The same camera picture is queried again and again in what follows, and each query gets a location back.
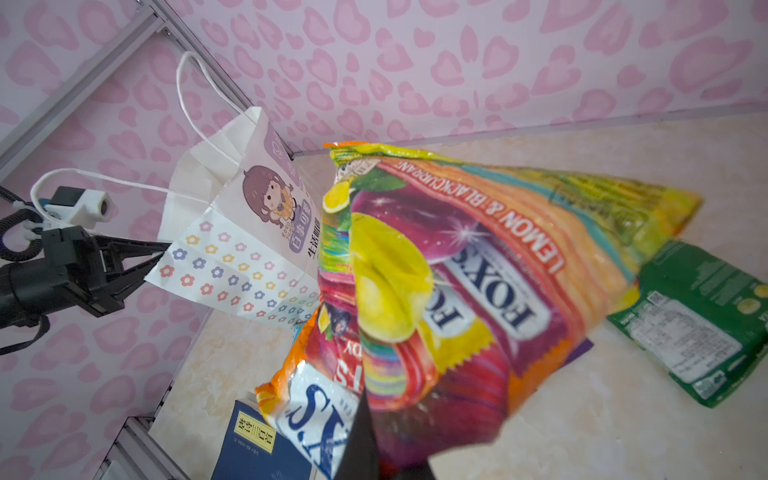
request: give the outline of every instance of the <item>green package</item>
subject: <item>green package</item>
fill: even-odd
[[[608,319],[711,408],[766,354],[768,285],[698,247],[671,241]]]

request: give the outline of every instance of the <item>nutrition label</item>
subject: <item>nutrition label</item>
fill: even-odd
[[[677,300],[657,292],[648,300],[627,330],[683,382],[705,376],[741,350],[741,343]]]

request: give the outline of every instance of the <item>candy bag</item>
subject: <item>candy bag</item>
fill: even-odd
[[[321,307],[256,389],[332,478],[363,388],[382,472],[491,442],[700,204],[599,175],[334,144]]]

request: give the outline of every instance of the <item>black strap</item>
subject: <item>black strap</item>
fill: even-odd
[[[25,349],[28,346],[30,346],[32,343],[37,342],[40,340],[40,337],[48,333],[48,331],[51,329],[51,322],[48,321],[48,317],[45,315],[40,317],[40,327],[38,328],[38,334],[35,335],[35,338],[32,340],[29,340],[27,342],[21,342],[16,343],[15,345],[8,345],[0,348],[0,355],[7,355],[9,353],[17,352],[21,349]]]

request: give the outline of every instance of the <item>purple label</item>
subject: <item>purple label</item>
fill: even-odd
[[[296,216],[293,221],[293,235],[290,237],[290,249],[299,253],[304,246],[306,233],[310,230],[310,222],[312,222],[310,203],[306,200],[301,200],[301,207],[296,207],[294,213]]]
[[[267,124],[266,126],[264,150],[266,150],[270,157],[277,162],[280,168],[286,171],[288,177],[293,180],[294,185],[300,184],[299,174],[296,172],[296,168],[293,167],[290,157],[288,157],[288,152],[286,152],[286,149],[283,146],[283,142],[280,140],[280,137],[277,136],[277,132],[275,132],[275,129],[272,128],[272,125],[270,124]]]

